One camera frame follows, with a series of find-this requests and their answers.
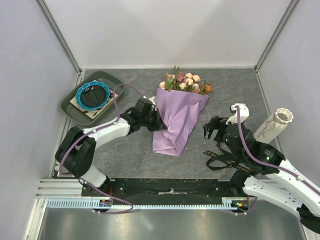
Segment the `black ribbon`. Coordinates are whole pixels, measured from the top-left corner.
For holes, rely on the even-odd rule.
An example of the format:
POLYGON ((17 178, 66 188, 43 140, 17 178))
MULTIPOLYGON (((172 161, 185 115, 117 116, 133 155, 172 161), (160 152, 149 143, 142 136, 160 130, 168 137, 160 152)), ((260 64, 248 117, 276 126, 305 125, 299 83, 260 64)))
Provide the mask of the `black ribbon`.
POLYGON ((241 172, 243 172, 245 175, 251 176, 256 175, 257 173, 250 170, 249 168, 246 168, 242 165, 240 165, 240 161, 234 157, 230 152, 224 150, 221 148, 221 144, 218 142, 216 144, 217 148, 223 153, 222 155, 218 155, 210 150, 206 150, 203 153, 207 156, 210 156, 210 159, 206 162, 206 166, 211 169, 212 171, 218 171, 222 169, 229 169, 234 168, 241 172), (211 166, 210 164, 214 161, 219 161, 221 163, 226 164, 226 166, 211 166))

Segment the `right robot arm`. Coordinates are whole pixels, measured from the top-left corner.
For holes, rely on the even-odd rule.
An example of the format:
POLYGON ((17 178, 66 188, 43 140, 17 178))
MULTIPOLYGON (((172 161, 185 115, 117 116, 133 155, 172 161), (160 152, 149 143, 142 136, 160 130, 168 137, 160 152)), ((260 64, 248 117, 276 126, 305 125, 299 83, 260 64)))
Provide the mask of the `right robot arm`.
POLYGON ((219 157, 238 168, 233 175, 229 191, 235 197, 243 194, 265 200, 297 217, 309 230, 320 232, 320 188, 301 174, 276 148, 254 138, 251 130, 239 116, 214 116, 203 125, 203 135, 225 144, 219 157), (240 169, 242 165, 249 171, 240 169))

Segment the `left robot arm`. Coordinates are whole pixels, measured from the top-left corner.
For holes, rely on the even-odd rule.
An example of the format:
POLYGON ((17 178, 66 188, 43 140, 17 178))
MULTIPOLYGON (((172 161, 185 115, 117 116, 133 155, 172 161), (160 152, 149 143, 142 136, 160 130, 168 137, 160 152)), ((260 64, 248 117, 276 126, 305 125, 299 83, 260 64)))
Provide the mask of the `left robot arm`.
POLYGON ((93 165, 95 151, 117 138, 137 132, 141 127, 146 127, 149 132, 167 129, 154 96, 141 97, 134 107, 97 127, 72 127, 58 147, 55 160, 74 177, 90 183, 95 194, 104 197, 110 191, 111 179, 93 165))

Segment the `purple flower bouquet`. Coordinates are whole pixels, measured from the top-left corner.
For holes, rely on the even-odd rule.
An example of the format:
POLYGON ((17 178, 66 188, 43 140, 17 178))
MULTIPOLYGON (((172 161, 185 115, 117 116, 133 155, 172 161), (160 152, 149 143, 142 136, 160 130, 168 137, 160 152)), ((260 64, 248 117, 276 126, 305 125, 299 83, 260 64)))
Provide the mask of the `purple flower bouquet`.
POLYGON ((212 85, 199 75, 182 72, 177 66, 165 75, 156 89, 155 103, 166 130, 154 132, 154 153, 181 155, 212 91, 212 85))

